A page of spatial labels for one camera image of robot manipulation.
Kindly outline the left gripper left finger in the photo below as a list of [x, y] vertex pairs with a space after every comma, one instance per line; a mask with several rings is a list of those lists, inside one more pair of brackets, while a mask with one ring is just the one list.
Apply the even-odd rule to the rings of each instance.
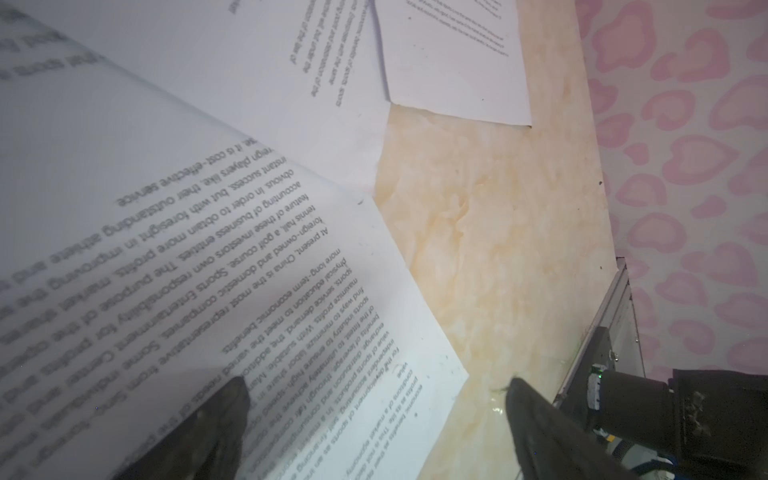
[[232, 480], [240, 466], [250, 397], [235, 377], [159, 444], [122, 470], [119, 479]]

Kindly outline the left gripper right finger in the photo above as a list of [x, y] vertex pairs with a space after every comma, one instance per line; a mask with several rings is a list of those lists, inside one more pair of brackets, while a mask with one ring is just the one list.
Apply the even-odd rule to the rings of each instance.
[[524, 379], [511, 379], [505, 404], [524, 479], [620, 480], [636, 477]]

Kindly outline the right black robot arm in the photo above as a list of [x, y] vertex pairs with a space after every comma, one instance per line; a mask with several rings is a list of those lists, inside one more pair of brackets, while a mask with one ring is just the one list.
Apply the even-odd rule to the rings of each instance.
[[685, 479], [767, 476], [767, 378], [676, 370], [666, 381], [593, 371], [587, 406], [597, 428], [674, 459]]

